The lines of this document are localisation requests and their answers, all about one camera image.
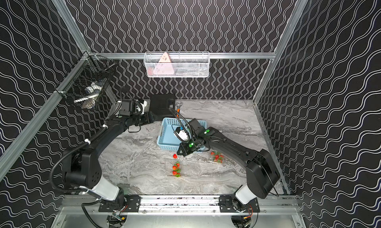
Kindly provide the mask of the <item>light blue plastic basket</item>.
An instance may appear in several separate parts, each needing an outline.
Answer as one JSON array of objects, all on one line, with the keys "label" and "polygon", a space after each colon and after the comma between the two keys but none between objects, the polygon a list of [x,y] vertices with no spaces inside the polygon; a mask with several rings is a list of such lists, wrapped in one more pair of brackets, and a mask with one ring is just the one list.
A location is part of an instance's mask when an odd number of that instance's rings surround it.
[{"label": "light blue plastic basket", "polygon": [[157,139],[157,145],[161,149],[174,152],[178,151],[181,140],[179,140],[174,134],[178,127],[181,128],[182,126],[177,119],[171,117],[166,117],[163,119]]}]

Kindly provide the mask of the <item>clear plastic clamshell container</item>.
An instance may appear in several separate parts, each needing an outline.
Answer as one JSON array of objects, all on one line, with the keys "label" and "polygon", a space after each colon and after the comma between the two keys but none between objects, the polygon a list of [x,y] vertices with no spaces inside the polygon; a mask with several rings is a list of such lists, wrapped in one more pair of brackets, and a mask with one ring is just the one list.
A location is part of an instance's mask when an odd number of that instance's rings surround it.
[{"label": "clear plastic clamshell container", "polygon": [[208,152],[207,161],[214,164],[229,165],[229,159],[221,152],[217,150],[210,150]]}]

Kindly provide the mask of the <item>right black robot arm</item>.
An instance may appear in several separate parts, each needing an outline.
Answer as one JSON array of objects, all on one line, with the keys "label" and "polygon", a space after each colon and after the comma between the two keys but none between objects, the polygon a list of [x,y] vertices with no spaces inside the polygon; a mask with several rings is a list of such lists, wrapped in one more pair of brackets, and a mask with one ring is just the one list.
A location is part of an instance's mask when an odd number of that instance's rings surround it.
[{"label": "right black robot arm", "polygon": [[271,154],[262,149],[259,152],[242,146],[227,138],[214,127],[204,128],[197,119],[186,121],[176,110],[169,111],[185,129],[187,140],[181,140],[177,151],[180,156],[188,156],[202,146],[226,155],[246,170],[246,183],[232,195],[235,210],[242,210],[256,198],[265,199],[280,180],[280,173]]}]

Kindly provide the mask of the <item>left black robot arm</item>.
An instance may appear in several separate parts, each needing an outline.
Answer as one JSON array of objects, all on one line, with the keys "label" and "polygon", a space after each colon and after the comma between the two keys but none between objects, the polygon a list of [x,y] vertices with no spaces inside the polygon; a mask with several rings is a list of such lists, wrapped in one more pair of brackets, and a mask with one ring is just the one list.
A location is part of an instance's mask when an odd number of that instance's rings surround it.
[{"label": "left black robot arm", "polygon": [[99,157],[130,127],[141,128],[155,121],[149,106],[149,100],[134,99],[131,95],[117,99],[102,128],[76,148],[66,150],[53,166],[49,175],[52,188],[65,194],[86,192],[98,200],[123,207],[124,192],[103,176]]}]

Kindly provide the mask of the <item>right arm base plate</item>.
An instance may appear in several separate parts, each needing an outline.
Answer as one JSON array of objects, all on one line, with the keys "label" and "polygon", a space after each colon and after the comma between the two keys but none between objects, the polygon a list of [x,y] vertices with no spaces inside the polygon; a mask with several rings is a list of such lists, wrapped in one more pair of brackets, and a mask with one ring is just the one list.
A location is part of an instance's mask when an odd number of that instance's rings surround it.
[{"label": "right arm base plate", "polygon": [[221,195],[218,198],[218,206],[221,213],[259,213],[258,199],[252,199],[248,204],[241,203],[230,195]]}]

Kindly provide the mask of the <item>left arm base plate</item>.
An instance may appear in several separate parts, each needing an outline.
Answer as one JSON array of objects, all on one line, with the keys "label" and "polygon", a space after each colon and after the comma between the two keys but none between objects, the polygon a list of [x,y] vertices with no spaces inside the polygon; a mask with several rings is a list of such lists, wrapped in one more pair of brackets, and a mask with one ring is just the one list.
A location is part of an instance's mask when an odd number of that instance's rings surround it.
[{"label": "left arm base plate", "polygon": [[135,212],[140,208],[141,197],[138,195],[125,195],[124,198],[119,196],[115,201],[101,200],[98,211],[111,213],[113,211]]}]

